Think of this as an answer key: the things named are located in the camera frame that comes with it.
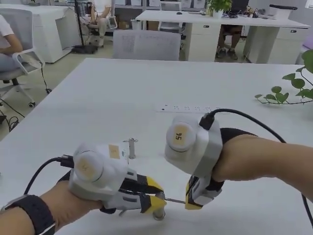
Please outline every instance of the white shirt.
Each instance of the white shirt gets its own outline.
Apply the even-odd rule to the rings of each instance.
[[[9,23],[5,20],[5,18],[0,15],[0,48],[8,48],[10,47],[10,44],[8,41],[4,38],[7,35],[14,34],[13,30],[11,29],[11,26]]]
[[[91,0],[91,2],[99,16],[104,12],[106,7],[112,6],[112,0]]]

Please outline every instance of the white desk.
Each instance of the white desk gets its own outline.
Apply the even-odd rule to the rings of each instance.
[[[293,90],[280,77],[296,68],[86,59],[1,141],[0,205],[20,196],[35,170],[47,159],[72,154],[83,141],[117,142],[129,137],[139,140],[137,158],[130,161],[131,167],[153,177],[168,197],[183,200],[189,176],[162,157],[166,130],[176,114],[156,113],[155,104],[207,104],[239,109],[274,128],[286,141],[313,146],[312,106],[269,107],[253,98],[255,94],[267,93],[273,85]],[[104,70],[114,70],[115,74],[100,76]],[[242,117],[218,115],[218,120],[222,127],[241,128],[274,139]],[[30,192],[43,193],[66,172],[67,169],[51,164],[40,173]],[[182,205],[168,203],[162,222],[137,211],[129,211],[123,217],[93,211],[58,234],[306,235],[312,232],[300,193],[279,180],[226,182],[223,190],[200,211],[186,211]]]
[[[75,12],[63,6],[0,4],[1,8],[23,9],[33,13],[34,46],[45,62],[54,63],[80,44]]]
[[[265,20],[246,17],[215,19],[189,12],[177,15],[175,11],[147,10],[136,19],[141,21],[185,22],[185,34],[187,36],[185,46],[188,61],[214,62],[221,25],[231,24],[251,26],[245,47],[245,55],[251,62],[292,64],[293,61],[294,64],[309,28],[308,25],[291,20]]]

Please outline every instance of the plant stem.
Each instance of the plant stem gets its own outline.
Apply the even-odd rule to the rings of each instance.
[[[288,101],[286,101],[286,103],[273,103],[273,102],[270,102],[267,100],[267,102],[262,102],[260,101],[259,99],[257,99],[260,103],[262,104],[278,104],[278,105],[281,105],[281,104],[306,104],[306,103],[311,103],[313,102],[313,100],[308,100],[308,101],[304,101],[304,102],[296,102],[296,103],[289,103]]]
[[[311,84],[311,86],[313,86],[313,83],[310,82],[305,76],[303,76],[302,70],[301,70],[300,74],[301,74],[301,76],[302,76],[308,83]]]

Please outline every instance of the black watch band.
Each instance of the black watch band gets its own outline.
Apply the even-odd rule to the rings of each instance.
[[[55,222],[47,204],[38,196],[27,195],[13,202],[9,207],[20,207],[31,219],[35,228],[35,235],[53,235],[55,233]]]

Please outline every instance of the power strip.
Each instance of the power strip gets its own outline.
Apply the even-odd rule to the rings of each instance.
[[[206,105],[200,106],[200,105],[176,105],[176,104],[155,105],[155,111],[159,113],[206,114],[216,109],[220,109],[220,107],[210,107]]]

